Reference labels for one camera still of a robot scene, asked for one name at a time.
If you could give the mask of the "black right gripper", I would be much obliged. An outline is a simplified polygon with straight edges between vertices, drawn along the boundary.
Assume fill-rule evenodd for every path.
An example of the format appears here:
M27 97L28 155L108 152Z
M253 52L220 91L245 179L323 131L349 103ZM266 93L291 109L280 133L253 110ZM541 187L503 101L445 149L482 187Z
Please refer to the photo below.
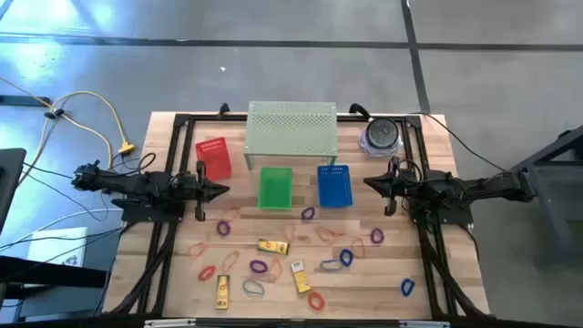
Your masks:
M393 216L396 213L397 196L407 195L407 191L414 186L414 183L400 173L401 160L392 157L388 163L387 176L364 178L363 182L375 190L382 198L387 198L387 205L384 208L384 215Z

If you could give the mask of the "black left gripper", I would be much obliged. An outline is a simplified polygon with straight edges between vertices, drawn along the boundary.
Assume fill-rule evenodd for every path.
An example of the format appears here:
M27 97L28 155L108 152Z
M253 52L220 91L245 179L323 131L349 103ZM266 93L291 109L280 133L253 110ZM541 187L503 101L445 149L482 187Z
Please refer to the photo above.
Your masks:
M182 199L196 201L195 219L198 221L206 220L204 211L205 179L206 167L203 161L196 162L195 174L187 171L179 176L179 185L183 193ZM207 187L211 189L207 194L207 201L215 200L219 196L227 193L230 189L229 186L213 181L208 181Z

